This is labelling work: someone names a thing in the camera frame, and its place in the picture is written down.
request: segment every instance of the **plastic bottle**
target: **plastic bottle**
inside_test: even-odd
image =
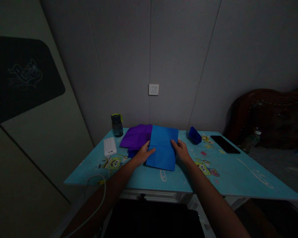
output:
[[[246,139],[241,144],[240,149],[243,150],[246,154],[248,154],[251,148],[256,146],[257,143],[260,141],[260,134],[260,131],[254,131],[253,134],[246,137]]]
[[[121,114],[112,115],[112,125],[115,137],[121,137],[124,134],[122,121],[123,117]]]

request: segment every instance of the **folded fabric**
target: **folded fabric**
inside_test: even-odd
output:
[[[140,150],[141,147],[129,147],[128,152],[132,150]]]
[[[178,141],[178,133],[178,129],[153,126],[149,150],[156,148],[156,152],[149,156],[146,165],[174,171],[175,150],[170,141]]]
[[[133,158],[139,150],[131,150],[128,152],[128,158]]]
[[[121,147],[140,148],[150,140],[152,125],[139,124],[136,127],[130,127],[122,139]]]

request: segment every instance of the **headboard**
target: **headboard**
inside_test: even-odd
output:
[[[298,89],[256,89],[235,100],[224,136],[240,145],[255,127],[262,132],[258,146],[298,149]]]

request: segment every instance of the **white power bank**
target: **white power bank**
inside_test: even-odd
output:
[[[104,139],[104,155],[108,159],[111,155],[117,154],[115,138]]]

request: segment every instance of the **cartoon print tabletop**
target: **cartoon print tabletop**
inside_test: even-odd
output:
[[[212,141],[210,136],[221,135],[219,132],[202,132],[202,142],[193,145],[186,137],[186,131],[179,131],[179,139],[186,143],[189,154],[195,164],[203,171],[209,181],[223,196],[240,196],[250,198],[268,198],[298,200],[298,194],[264,169],[234,144],[240,154],[227,154]],[[104,137],[113,137],[109,131]],[[109,170],[108,160],[104,157],[103,140],[90,152],[73,173],[64,181],[65,184],[86,185],[87,180],[96,174],[108,179],[130,159],[127,148],[119,147],[123,136],[115,137],[117,154],[111,156]],[[101,177],[95,177],[89,184],[102,184]],[[186,172],[176,164],[175,171],[166,171],[146,165],[138,167],[130,178],[126,188],[153,189],[177,192],[192,192],[186,178]]]

